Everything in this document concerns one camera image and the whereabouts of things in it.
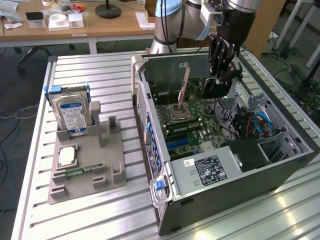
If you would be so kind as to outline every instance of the green circuit board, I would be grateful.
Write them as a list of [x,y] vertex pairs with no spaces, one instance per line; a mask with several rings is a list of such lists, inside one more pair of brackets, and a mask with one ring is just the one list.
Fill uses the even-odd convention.
[[[205,99],[188,100],[183,103],[184,108],[188,110],[189,117],[177,120],[173,117],[173,107],[177,104],[168,104],[156,106],[158,118],[162,126],[179,123],[184,129],[184,126],[192,125],[194,123],[184,124],[185,122],[197,120],[195,124],[199,123],[199,127],[192,131],[179,131],[177,135],[183,135],[183,139],[188,139],[189,143],[168,148],[170,158],[172,160],[188,157],[197,153],[202,153],[207,150],[218,149],[221,144],[226,141],[224,134],[220,129],[218,120],[214,117],[211,107]],[[163,127],[163,135],[166,143],[170,143],[171,136],[168,136],[169,127]]]

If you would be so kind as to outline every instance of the blue cable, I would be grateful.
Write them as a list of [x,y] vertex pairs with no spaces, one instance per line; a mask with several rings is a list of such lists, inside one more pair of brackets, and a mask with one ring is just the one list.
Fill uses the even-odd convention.
[[4,207],[4,209],[0,212],[0,216],[1,216],[10,207],[10,205],[16,200],[17,186],[16,186],[14,174],[12,173],[10,164],[3,157],[0,157],[0,160],[3,161],[4,164],[6,164],[6,166],[8,167],[10,175],[11,175],[12,183],[13,183],[13,197],[10,200],[10,202]]
[[3,121],[0,121],[0,124],[7,125],[7,126],[14,126],[16,128],[16,133],[15,133],[14,138],[7,145],[0,147],[0,149],[3,150],[5,148],[7,148],[10,144],[12,144],[14,142],[14,140],[16,140],[16,138],[18,137],[18,134],[19,134],[19,127],[16,124],[9,124],[9,123],[5,123]]

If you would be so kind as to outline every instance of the aluminum extrusion table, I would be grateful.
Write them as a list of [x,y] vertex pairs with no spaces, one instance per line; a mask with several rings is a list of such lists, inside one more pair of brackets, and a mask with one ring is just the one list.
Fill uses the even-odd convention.
[[[182,51],[194,51],[196,48]],[[139,52],[60,56],[47,65],[44,85],[89,82],[92,100],[101,102],[100,120],[116,114],[121,122],[127,184],[124,187],[49,205],[47,197],[57,123],[41,96],[12,239],[305,239],[320,238],[319,156],[281,187],[217,215],[158,236],[157,219],[131,101],[131,57]],[[258,60],[245,59],[320,145],[320,130],[279,86]],[[247,72],[243,81],[253,94],[259,87]]]

